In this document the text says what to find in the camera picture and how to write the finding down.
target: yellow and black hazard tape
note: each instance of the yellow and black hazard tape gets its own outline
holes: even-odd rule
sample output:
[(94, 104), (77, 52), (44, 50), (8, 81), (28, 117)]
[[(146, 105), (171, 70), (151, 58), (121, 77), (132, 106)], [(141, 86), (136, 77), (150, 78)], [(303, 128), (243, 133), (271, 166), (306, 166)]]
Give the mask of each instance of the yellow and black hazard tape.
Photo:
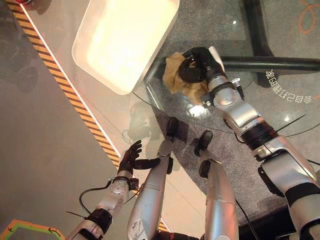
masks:
[[(68, 98), (69, 102), (72, 104), (73, 108), (78, 112), (79, 116), (82, 118), (84, 124), (89, 128), (90, 132), (93, 134), (94, 138), (97, 140), (99, 145), (108, 155), (113, 165), (118, 169), (120, 156), (115, 151), (114, 147), (107, 139), (102, 131), (101, 126), (98, 124), (97, 120), (91, 114), (91, 112), (85, 106), (83, 100), (80, 98), (78, 93), (72, 87), (69, 79), (65, 75), (64, 71), (55, 61), (54, 56), (47, 49), (46, 45), (40, 38), (39, 34), (35, 30), (34, 26), (31, 24), (28, 16), (22, 9), (21, 5), (16, 3), (14, 0), (5, 0), (8, 7), (11, 9), (13, 15), (17, 19), (19, 25), (22, 27), (25, 35), (29, 38), (34, 49), (37, 51), (39, 57), (42, 59), (43, 63), (47, 66), (49, 72), (54, 77), (58, 83), (61, 90), (64, 92), (65, 96)], [(159, 230), (169, 232), (168, 227), (161, 220), (159, 222)]]

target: black joint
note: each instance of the black joint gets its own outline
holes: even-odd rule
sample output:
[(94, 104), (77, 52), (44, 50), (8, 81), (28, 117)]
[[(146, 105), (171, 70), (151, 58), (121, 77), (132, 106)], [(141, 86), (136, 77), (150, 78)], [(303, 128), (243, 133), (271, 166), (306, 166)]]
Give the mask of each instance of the black joint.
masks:
[(201, 165), (200, 165), (200, 168), (199, 168), (199, 175), (200, 177), (202, 178), (208, 178), (208, 173), (209, 173), (209, 170), (210, 170), (210, 165), (211, 165), (211, 162), (209, 160), (204, 160)]
[(306, 225), (303, 226), (303, 228), (300, 231), (300, 240), (316, 240), (310, 234), (310, 228), (312, 228), (315, 225), (320, 225), (320, 219), (308, 222)]
[(277, 195), (279, 197), (284, 197), (285, 195), (276, 187), (276, 185), (271, 181), (271, 179), (268, 177), (268, 175), (265, 173), (264, 169), (262, 168), (262, 166), (258, 167), (258, 173), (261, 177), (261, 179), (263, 180), (264, 184), (266, 185), (266, 187), (269, 189), (269, 191), (274, 194)]
[(298, 199), (314, 194), (320, 194), (320, 188), (311, 182), (301, 183), (285, 192), (290, 208)]
[(138, 190), (139, 188), (139, 179), (138, 178), (131, 178), (128, 182), (129, 191), (131, 190)]
[(81, 229), (79, 231), (79, 234), (81, 236), (84, 236), (85, 239), (88, 239), (88, 240), (102, 240), (102, 236), (99, 237), (99, 238), (96, 238), (91, 232), (89, 232), (87, 229)]
[(172, 168), (174, 166), (174, 159), (172, 157), (169, 157), (169, 164), (168, 164), (168, 169), (166, 171), (166, 174), (171, 174)]
[(251, 150), (254, 150), (278, 136), (272, 126), (262, 121), (244, 132), (241, 138)]
[(127, 182), (130, 181), (130, 179), (127, 178), (126, 176), (116, 176), (116, 177), (113, 179), (113, 182), (112, 182), (112, 183), (114, 183), (114, 182), (117, 181), (117, 180), (125, 180), (125, 181), (127, 181)]
[(112, 223), (111, 214), (103, 208), (96, 208), (86, 219), (96, 223), (102, 229), (103, 234), (106, 234)]
[(211, 97), (211, 99), (213, 100), (213, 99), (215, 98), (216, 94), (217, 94), (220, 90), (222, 90), (222, 89), (228, 89), (228, 88), (231, 88), (231, 89), (233, 89), (233, 90), (236, 89), (235, 85), (234, 85), (232, 82), (227, 81), (227, 82), (225, 82), (225, 83), (223, 83), (223, 84), (220, 84), (219, 86), (217, 86), (217, 87), (215, 87), (214, 89), (211, 90), (211, 92), (210, 92), (210, 97)]

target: white plastic container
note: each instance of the white plastic container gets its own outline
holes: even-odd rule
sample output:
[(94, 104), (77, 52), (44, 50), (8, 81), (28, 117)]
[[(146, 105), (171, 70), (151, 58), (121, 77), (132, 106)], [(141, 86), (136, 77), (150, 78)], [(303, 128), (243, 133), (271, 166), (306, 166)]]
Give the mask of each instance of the white plastic container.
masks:
[(180, 0), (90, 0), (75, 63), (120, 95), (143, 79), (175, 23)]

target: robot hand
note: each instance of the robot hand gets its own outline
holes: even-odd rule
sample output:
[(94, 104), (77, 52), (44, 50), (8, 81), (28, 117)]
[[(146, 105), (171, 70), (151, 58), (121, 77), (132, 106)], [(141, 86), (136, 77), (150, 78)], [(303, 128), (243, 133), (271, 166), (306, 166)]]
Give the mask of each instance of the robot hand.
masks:
[(121, 171), (129, 171), (133, 174), (134, 169), (152, 169), (160, 163), (160, 158), (137, 159), (139, 157), (139, 153), (142, 151), (141, 147), (141, 140), (138, 140), (132, 144), (127, 151), (125, 151), (123, 159), (119, 165), (118, 173)]
[(179, 75), (187, 83), (210, 81), (225, 76), (225, 68), (214, 47), (194, 47), (183, 54), (186, 58), (179, 67)]

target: wire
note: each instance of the wire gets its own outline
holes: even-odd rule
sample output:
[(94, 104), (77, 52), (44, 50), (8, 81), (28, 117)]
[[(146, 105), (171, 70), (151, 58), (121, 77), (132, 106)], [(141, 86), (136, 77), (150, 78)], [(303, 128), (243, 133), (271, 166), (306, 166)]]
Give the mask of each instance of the wire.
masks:
[(137, 194), (142, 189), (143, 185), (144, 185), (144, 183), (141, 184), (141, 187), (138, 189), (138, 191), (136, 191), (136, 193), (132, 197), (130, 197), (123, 205), (125, 205), (127, 202), (129, 202), (131, 199), (133, 199), (135, 196), (137, 196)]
[(76, 216), (81, 217), (81, 218), (83, 218), (83, 219), (86, 219), (85, 216), (82, 216), (82, 215), (80, 215), (80, 214), (74, 213), (74, 212), (72, 212), (72, 211), (65, 211), (65, 212), (68, 213), (68, 214), (73, 214), (73, 215), (76, 215)]
[(301, 131), (301, 132), (299, 132), (299, 133), (292, 134), (292, 135), (289, 135), (289, 136), (286, 136), (286, 137), (288, 138), (288, 137), (297, 136), (297, 135), (299, 135), (299, 134), (304, 134), (304, 133), (306, 133), (306, 132), (308, 132), (308, 131), (311, 131), (312, 129), (315, 129), (315, 128), (316, 128), (316, 127), (318, 127), (318, 126), (320, 126), (320, 123), (318, 123), (317, 125), (315, 125), (315, 126), (313, 126), (313, 127), (309, 128), (308, 130)]
[(82, 207), (88, 214), (91, 214), (91, 212), (86, 208), (86, 206), (85, 206), (84, 203), (82, 202), (82, 197), (83, 197), (83, 195), (86, 194), (86, 193), (88, 193), (88, 192), (91, 192), (91, 191), (98, 191), (98, 190), (107, 189), (107, 188), (110, 186), (111, 182), (112, 182), (111, 180), (108, 180), (106, 186), (104, 186), (104, 187), (97, 187), (97, 188), (90, 188), (90, 189), (88, 189), (88, 190), (83, 191), (83, 192), (80, 194), (80, 196), (79, 196), (79, 203), (80, 203), (81, 207)]
[(243, 215), (245, 216), (245, 219), (246, 219), (246, 221), (248, 222), (248, 225), (249, 225), (249, 227), (250, 227), (250, 229), (251, 229), (251, 231), (252, 231), (255, 239), (256, 239), (256, 240), (260, 240), (260, 238), (258, 237), (258, 234), (256, 233), (256, 230), (255, 230), (254, 227), (252, 226), (252, 224), (251, 224), (251, 222), (250, 222), (250, 220), (249, 220), (249, 218), (248, 218), (245, 210), (242, 208), (242, 206), (240, 205), (240, 203), (238, 202), (237, 199), (235, 199), (235, 202), (236, 202), (236, 204), (238, 204), (238, 206), (239, 206), (239, 208), (241, 209)]
[(316, 162), (316, 161), (311, 161), (311, 160), (309, 160), (309, 159), (306, 159), (308, 162), (310, 162), (310, 163), (313, 163), (313, 164), (315, 164), (315, 165), (319, 165), (320, 166), (320, 163), (319, 162)]
[(307, 115), (307, 114), (304, 114), (304, 115), (298, 117), (297, 119), (289, 122), (288, 124), (286, 124), (286, 125), (284, 125), (283, 127), (279, 128), (276, 132), (279, 132), (279, 131), (281, 131), (282, 129), (285, 129), (286, 127), (288, 127), (288, 126), (290, 126), (291, 124), (295, 123), (296, 121), (302, 119), (302, 118), (303, 118), (304, 116), (306, 116), (306, 115)]
[(245, 142), (244, 142), (244, 141), (240, 141), (240, 140), (239, 140), (239, 138), (238, 138), (238, 136), (237, 136), (237, 134), (236, 134), (236, 133), (234, 133), (234, 135), (235, 135), (236, 140), (237, 140), (239, 143), (241, 143), (241, 144), (245, 144)]

